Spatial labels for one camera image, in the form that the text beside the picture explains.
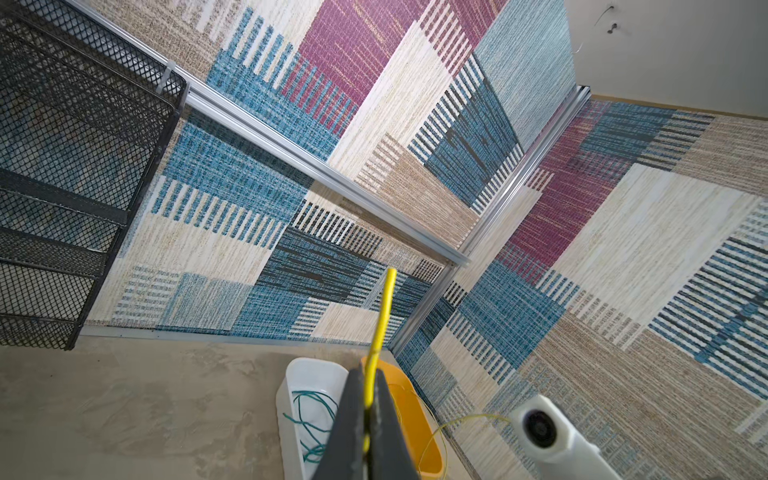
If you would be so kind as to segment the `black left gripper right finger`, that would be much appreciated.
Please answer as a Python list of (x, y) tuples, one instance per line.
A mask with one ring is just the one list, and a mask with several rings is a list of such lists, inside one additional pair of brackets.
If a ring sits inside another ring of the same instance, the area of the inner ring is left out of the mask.
[(368, 413), (368, 478), (372, 480), (418, 480), (386, 383), (377, 383)]

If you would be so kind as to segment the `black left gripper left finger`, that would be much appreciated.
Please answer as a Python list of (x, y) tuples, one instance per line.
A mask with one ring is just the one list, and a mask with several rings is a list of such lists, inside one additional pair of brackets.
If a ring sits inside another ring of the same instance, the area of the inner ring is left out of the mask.
[(313, 480), (363, 480), (365, 478), (365, 409), (363, 373), (349, 371), (328, 438), (325, 452)]

